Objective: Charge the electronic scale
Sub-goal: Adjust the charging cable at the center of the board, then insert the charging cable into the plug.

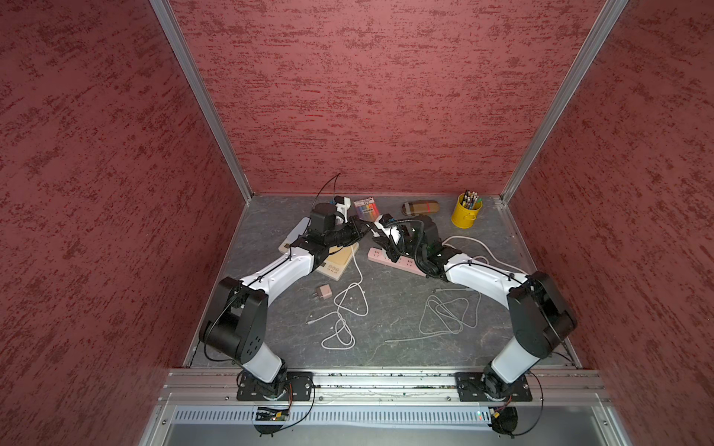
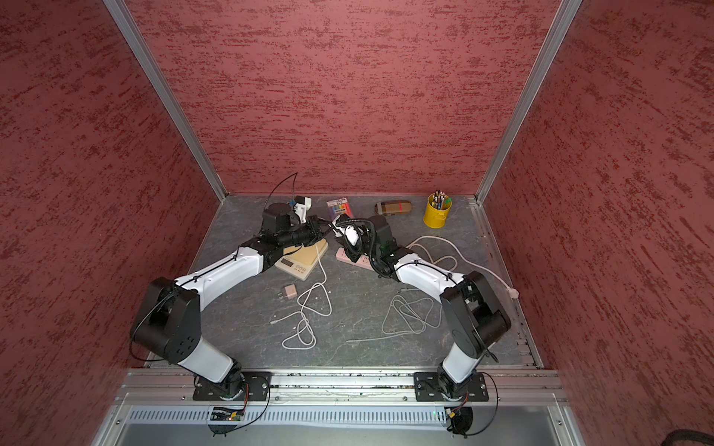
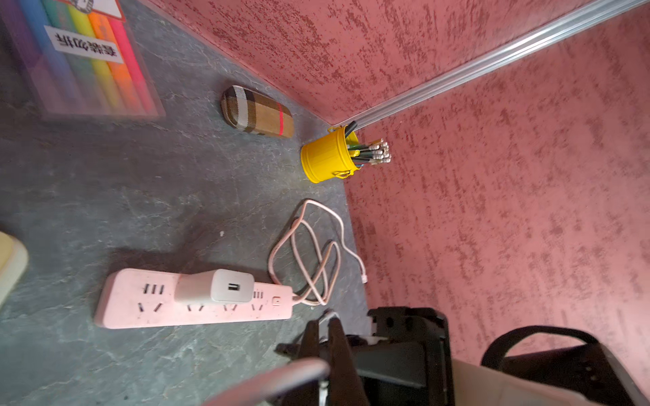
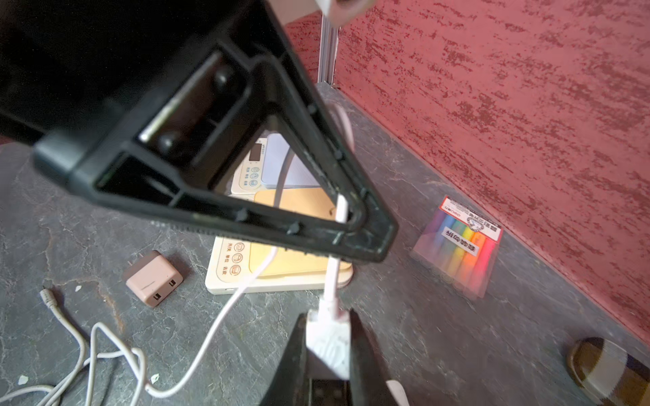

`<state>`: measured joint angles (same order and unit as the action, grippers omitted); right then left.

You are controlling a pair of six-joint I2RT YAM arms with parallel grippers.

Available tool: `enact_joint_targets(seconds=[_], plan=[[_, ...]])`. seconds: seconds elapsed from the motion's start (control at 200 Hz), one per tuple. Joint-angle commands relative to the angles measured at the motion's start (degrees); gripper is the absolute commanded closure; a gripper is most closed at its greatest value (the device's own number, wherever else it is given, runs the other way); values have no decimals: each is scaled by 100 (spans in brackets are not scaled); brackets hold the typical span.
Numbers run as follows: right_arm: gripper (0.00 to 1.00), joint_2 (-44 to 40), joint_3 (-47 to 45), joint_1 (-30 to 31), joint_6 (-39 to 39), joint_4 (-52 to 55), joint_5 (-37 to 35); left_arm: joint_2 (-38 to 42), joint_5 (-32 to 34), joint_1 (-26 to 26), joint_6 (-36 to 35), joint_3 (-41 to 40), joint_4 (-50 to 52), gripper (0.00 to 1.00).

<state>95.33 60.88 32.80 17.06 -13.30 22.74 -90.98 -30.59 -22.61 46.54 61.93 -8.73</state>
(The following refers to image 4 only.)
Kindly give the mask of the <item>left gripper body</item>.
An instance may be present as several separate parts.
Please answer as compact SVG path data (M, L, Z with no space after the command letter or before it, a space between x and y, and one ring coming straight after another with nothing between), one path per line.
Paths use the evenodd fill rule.
M153 74L238 1L3 1L1 142L34 145L90 101Z

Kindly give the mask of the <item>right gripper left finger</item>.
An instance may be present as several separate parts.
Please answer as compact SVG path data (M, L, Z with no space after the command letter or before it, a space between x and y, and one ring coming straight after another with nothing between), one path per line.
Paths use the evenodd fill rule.
M307 375L306 320L306 313L298 316L260 406L308 405L310 383Z

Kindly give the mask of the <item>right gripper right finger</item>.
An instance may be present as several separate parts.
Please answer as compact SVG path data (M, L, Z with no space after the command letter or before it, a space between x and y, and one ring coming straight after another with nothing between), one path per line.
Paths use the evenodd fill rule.
M350 397L352 404L397 406L393 394L379 366L377 355L372 347L360 316L350 310Z

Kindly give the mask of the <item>white USB charger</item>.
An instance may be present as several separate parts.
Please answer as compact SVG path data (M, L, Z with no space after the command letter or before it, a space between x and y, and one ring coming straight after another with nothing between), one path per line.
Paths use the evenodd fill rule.
M320 299L306 318L307 373L317 380L350 380L350 312L337 299Z

